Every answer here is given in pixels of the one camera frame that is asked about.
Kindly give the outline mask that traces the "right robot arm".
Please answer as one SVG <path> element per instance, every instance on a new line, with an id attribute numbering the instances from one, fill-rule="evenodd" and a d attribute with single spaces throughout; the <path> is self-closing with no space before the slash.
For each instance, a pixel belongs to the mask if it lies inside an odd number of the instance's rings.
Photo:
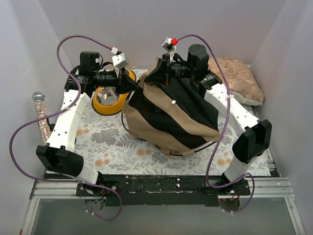
<path id="1" fill-rule="evenodd" d="M 221 142 L 224 133 L 218 130 L 217 118 L 223 115 L 238 137 L 221 182 L 222 191 L 231 195 L 268 148 L 272 125 L 247 112 L 208 62 L 209 54 L 199 44 L 189 47 L 186 60 L 169 53 L 157 58 L 140 77 L 140 89 L 130 101 L 134 120 L 128 123 L 167 154 L 190 155 L 210 141 Z"/>

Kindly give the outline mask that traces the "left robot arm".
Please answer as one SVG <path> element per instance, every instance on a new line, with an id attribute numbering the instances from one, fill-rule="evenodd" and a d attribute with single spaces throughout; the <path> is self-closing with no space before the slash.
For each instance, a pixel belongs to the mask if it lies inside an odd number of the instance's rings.
<path id="1" fill-rule="evenodd" d="M 91 103 L 98 114 L 105 116 L 119 113 L 129 93 L 138 89 L 135 74 L 127 68 L 124 53 L 112 49 L 111 70 L 99 62 L 98 52 L 83 51 L 80 65 L 70 72 L 65 84 L 62 113 L 44 145 L 36 154 L 48 171 L 88 183 L 87 190 L 100 195 L 104 184 L 99 173 L 84 163 L 84 158 L 74 152 L 76 133 L 83 113 Z"/>

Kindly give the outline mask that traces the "beige patterned pillow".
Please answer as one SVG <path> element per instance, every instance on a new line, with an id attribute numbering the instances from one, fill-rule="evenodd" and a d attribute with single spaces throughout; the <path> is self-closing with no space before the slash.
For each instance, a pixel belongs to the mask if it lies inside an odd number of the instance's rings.
<path id="1" fill-rule="evenodd" d="M 250 106 L 263 104 L 264 94 L 244 61 L 226 57 L 218 57 L 215 61 L 211 57 L 208 65 L 221 80 L 227 80 L 230 93 L 239 103 Z"/>

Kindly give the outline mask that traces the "beige fabric pet tent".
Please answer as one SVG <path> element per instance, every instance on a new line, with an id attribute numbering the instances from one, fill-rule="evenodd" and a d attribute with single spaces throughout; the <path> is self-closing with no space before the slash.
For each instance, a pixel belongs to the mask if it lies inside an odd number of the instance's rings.
<path id="1" fill-rule="evenodd" d="M 130 130 L 165 150 L 188 151 L 217 141 L 218 111 L 191 88 L 187 78 L 173 79 L 169 86 L 145 83 L 125 101 L 122 113 Z"/>

